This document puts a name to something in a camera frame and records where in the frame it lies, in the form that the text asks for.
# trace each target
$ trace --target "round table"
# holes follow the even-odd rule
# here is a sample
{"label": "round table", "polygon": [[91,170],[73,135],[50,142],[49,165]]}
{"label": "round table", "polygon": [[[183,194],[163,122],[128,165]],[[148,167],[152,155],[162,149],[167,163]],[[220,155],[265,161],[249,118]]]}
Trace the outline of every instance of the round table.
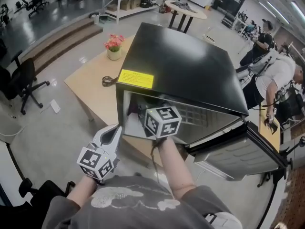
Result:
{"label": "round table", "polygon": [[181,18],[181,21],[180,21],[180,23],[179,23],[179,26],[178,26],[177,31],[180,31],[180,30],[181,30],[181,27],[183,26],[183,23],[184,23],[184,20],[185,20],[186,16],[187,16],[187,15],[190,16],[190,19],[189,19],[189,21],[187,22],[187,25],[186,25],[186,27],[185,27],[183,33],[186,33],[186,32],[187,32],[187,30],[189,29],[189,27],[190,27],[190,25],[191,25],[191,23],[192,23],[193,18],[197,18],[197,19],[201,19],[201,20],[205,20],[205,19],[207,18],[206,15],[205,15],[205,13],[203,13],[202,11],[200,11],[200,10],[198,10],[198,9],[196,9],[196,8],[194,8],[194,7],[192,7],[192,6],[190,6],[189,4],[188,4],[188,5],[190,6],[190,8],[191,8],[193,11],[195,11],[196,13],[191,12],[191,11],[188,11],[188,10],[181,9],[181,8],[179,8],[178,6],[172,4],[172,2],[175,2],[175,0],[166,0],[166,1],[165,1],[165,5],[166,5],[167,7],[170,7],[171,9],[174,10],[174,13],[173,13],[173,16],[172,16],[172,19],[171,19],[171,22],[170,22],[170,25],[169,25],[168,28],[171,28],[171,27],[173,26],[173,22],[174,22],[174,20],[175,20],[175,17],[176,17],[176,15],[177,15],[177,12],[180,12],[180,13],[183,14],[183,16],[182,16],[182,18]]}

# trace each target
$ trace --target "trash can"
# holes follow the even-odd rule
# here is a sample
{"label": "trash can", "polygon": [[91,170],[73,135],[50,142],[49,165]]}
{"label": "trash can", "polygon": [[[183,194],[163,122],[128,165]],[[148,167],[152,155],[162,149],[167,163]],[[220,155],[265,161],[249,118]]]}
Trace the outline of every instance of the trash can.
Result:
{"label": "trash can", "polygon": [[95,25],[97,25],[99,23],[100,15],[101,15],[101,13],[98,13],[98,12],[91,14],[91,18],[93,18]]}

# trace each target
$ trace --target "gray t-shirt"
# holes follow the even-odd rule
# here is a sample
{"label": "gray t-shirt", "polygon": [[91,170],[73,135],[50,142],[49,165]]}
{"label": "gray t-shirt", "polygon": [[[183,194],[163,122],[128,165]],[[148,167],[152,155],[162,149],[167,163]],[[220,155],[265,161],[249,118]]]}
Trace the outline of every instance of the gray t-shirt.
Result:
{"label": "gray t-shirt", "polygon": [[82,208],[67,198],[55,197],[42,228],[213,229],[204,216],[219,212],[230,213],[209,187],[199,186],[176,200],[151,179],[114,177]]}

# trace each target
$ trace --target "white marker cube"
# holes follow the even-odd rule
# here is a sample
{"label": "white marker cube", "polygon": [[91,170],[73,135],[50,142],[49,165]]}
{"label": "white marker cube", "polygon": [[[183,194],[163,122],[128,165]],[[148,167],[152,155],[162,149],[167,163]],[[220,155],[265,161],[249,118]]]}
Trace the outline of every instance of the white marker cube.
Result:
{"label": "white marker cube", "polygon": [[161,138],[177,134],[181,119],[175,106],[147,109],[144,125],[156,138]]}
{"label": "white marker cube", "polygon": [[96,180],[103,180],[114,169],[110,156],[104,154],[99,148],[93,150],[83,147],[77,159],[77,164],[81,166],[86,175]]}

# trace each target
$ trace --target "round tabletop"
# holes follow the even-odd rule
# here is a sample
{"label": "round tabletop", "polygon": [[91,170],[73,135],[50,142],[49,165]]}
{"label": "round tabletop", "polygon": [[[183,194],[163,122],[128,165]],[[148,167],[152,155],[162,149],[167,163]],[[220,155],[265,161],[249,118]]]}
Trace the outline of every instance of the round tabletop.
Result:
{"label": "round tabletop", "polygon": [[205,13],[203,13],[202,11],[190,6],[189,4],[188,5],[190,6],[191,10],[195,11],[196,13],[188,11],[188,10],[181,9],[178,6],[172,4],[171,2],[175,2],[175,0],[166,0],[165,4],[166,4],[166,6],[170,7],[173,10],[176,10],[180,13],[183,13],[185,15],[189,15],[191,17],[198,18],[198,19],[201,19],[201,20],[205,20],[207,18]]}

